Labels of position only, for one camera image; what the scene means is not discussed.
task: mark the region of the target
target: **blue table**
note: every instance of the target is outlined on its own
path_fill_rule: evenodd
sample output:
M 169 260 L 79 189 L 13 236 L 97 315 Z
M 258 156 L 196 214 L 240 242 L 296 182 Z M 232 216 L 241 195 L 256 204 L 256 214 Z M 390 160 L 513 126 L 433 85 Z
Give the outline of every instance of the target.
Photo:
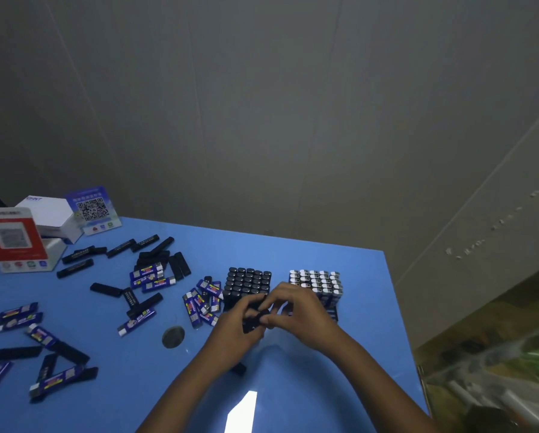
M 47 352 L 15 361 L 0 383 L 0 431 L 135 431 L 211 331 L 206 324 L 197 330 L 191 327 L 181 296 L 205 275 L 224 281 L 230 266 L 269 270 L 272 287 L 286 281 L 290 269 L 340 272 L 345 294 L 338 305 L 339 325 L 426 410 L 382 252 L 124 218 L 123 227 L 83 236 L 65 254 L 91 245 L 112 249 L 153 234 L 175 238 L 170 251 L 183 252 L 192 275 L 161 290 L 165 299 L 157 305 L 156 316 L 122 338 L 117 327 L 127 321 L 125 299 L 91 292 L 89 286 L 100 282 L 127 287 L 137 253 L 127 250 L 112 259 L 96 256 L 92 268 L 64 279 L 57 279 L 55 271 L 0 274 L 0 311 L 38 301 L 45 313 L 43 327 L 91 356 L 90 367 L 99 367 L 96 380 L 70 385 L 40 404 L 29 404 L 29 386 Z M 62 267 L 60 262 L 56 270 Z M 172 276 L 169 267 L 165 274 Z M 149 296 L 139 289 L 136 295 L 139 301 Z M 165 349 L 161 336 L 174 325 L 185 329 L 185 340 L 175 349 Z M 0 333 L 0 348 L 31 345 L 34 342 L 21 329 Z M 267 331 L 243 363 L 247 365 L 243 378 L 228 373 L 214 383 L 188 431 L 223 432 L 226 422 L 236 419 L 250 431 L 247 419 L 253 410 L 255 433 L 373 431 L 344 376 L 327 358 L 286 332 Z M 59 358 L 56 372 L 70 366 Z

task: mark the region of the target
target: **gray wall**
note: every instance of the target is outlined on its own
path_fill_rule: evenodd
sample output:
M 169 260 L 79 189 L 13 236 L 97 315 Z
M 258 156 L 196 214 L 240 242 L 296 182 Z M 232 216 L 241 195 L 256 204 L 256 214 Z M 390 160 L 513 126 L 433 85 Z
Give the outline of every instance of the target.
M 539 0 L 0 0 L 10 204 L 103 184 L 396 281 L 538 117 Z

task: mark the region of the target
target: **white box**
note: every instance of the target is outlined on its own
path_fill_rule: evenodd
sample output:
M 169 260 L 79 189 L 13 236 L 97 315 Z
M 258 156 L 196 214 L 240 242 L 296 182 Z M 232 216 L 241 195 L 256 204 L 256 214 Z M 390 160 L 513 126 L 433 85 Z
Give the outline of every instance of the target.
M 42 238 L 62 238 L 65 243 L 73 244 L 83 234 L 65 199 L 27 196 L 17 206 L 31 210 Z

